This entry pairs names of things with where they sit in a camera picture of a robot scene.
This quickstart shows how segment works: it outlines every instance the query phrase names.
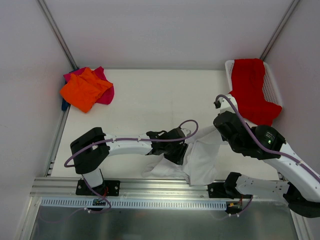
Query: red towel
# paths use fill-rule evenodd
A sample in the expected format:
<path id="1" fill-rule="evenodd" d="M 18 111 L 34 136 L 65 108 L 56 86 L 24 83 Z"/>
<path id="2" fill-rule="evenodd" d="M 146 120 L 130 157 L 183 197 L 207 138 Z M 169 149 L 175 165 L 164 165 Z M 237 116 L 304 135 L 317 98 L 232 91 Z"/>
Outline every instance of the red towel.
<path id="1" fill-rule="evenodd" d="M 81 75 L 84 71 L 85 71 L 85 67 L 83 68 L 80 68 L 76 71 L 73 71 L 73 72 L 70 72 L 70 73 L 67 73 L 64 76 L 64 79 L 66 80 L 66 82 L 68 83 L 70 81 L 70 78 L 71 78 L 71 74 L 74 74 L 76 76 L 79 76 Z M 104 80 L 104 81 L 107 81 L 107 78 L 104 74 L 104 69 L 103 67 L 98 67 L 96 70 L 94 70 L 94 73 L 95 75 L 100 78 L 101 80 Z M 112 102 L 112 100 L 114 99 L 114 96 L 115 96 L 115 88 L 114 86 L 108 88 L 103 94 L 102 96 L 96 101 L 96 103 L 99 103 L 99 104 L 110 104 Z"/>
<path id="2" fill-rule="evenodd" d="M 265 66 L 260 59 L 237 59 L 232 70 L 232 91 L 239 113 L 257 125 L 272 125 L 282 107 L 264 98 Z"/>

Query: black mounting bracket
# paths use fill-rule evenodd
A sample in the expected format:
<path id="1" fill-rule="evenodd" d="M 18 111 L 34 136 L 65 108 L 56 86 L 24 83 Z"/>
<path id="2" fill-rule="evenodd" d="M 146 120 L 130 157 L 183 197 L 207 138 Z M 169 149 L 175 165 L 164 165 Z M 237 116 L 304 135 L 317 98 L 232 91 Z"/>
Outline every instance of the black mounting bracket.
<path id="1" fill-rule="evenodd" d="M 120 181 L 117 180 L 104 180 L 104 188 L 107 188 L 106 196 L 118 197 L 120 192 Z M 95 196 L 95 194 L 87 187 L 85 181 L 80 179 L 76 185 L 75 195 L 78 196 Z"/>
<path id="2" fill-rule="evenodd" d="M 240 199 L 241 194 L 231 196 L 226 192 L 224 187 L 225 182 L 213 182 L 207 186 L 207 191 L 210 199 Z M 243 195 L 244 199 L 250 199 L 251 195 Z"/>

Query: plastic basket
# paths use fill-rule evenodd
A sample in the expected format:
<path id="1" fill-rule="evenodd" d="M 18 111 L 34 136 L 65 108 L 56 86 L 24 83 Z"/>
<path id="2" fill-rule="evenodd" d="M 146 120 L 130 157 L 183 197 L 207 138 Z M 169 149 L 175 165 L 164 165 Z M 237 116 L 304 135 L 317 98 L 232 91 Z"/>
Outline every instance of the plastic basket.
<path id="1" fill-rule="evenodd" d="M 232 70 L 234 68 L 235 60 L 228 60 L 225 62 L 225 70 L 226 70 L 226 76 L 228 79 L 228 84 L 230 91 L 232 90 L 232 81 L 231 81 L 231 75 Z M 264 99 L 268 102 L 277 104 L 279 106 L 283 106 L 283 102 L 280 96 L 280 92 L 276 83 L 276 80 L 271 73 L 271 70 L 267 63 L 263 62 L 264 68 L 265 68 L 265 74 L 263 77 L 263 87 L 262 92 L 264 95 Z"/>

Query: blue object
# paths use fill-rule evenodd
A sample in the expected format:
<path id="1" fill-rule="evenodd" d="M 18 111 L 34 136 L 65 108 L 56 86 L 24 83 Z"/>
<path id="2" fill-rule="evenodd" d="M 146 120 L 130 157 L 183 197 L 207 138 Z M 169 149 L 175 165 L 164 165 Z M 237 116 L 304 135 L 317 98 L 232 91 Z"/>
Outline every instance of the blue object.
<path id="1" fill-rule="evenodd" d="M 77 71 L 77 70 L 79 70 L 79 68 L 72 70 L 69 73 L 73 73 L 74 71 Z M 61 110 L 65 112 L 67 111 L 69 106 L 70 106 L 70 103 L 68 103 L 64 98 L 62 98 Z"/>

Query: white wall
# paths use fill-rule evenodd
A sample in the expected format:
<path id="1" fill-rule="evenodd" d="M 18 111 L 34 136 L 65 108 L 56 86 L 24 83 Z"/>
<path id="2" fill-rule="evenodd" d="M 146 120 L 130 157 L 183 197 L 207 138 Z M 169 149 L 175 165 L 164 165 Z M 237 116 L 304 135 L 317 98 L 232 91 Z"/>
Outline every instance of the white wall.
<path id="1" fill-rule="evenodd" d="M 34 178 L 43 174 L 71 70 L 35 0 L 0 7 L 0 239 L 14 238 Z"/>
<path id="2" fill-rule="evenodd" d="M 320 1 L 302 0 L 266 59 L 284 109 L 275 122 L 294 151 L 320 173 Z M 315 239 L 320 218 L 309 219 Z"/>
<path id="3" fill-rule="evenodd" d="M 79 66 L 223 70 L 259 58 L 292 0 L 47 0 Z"/>

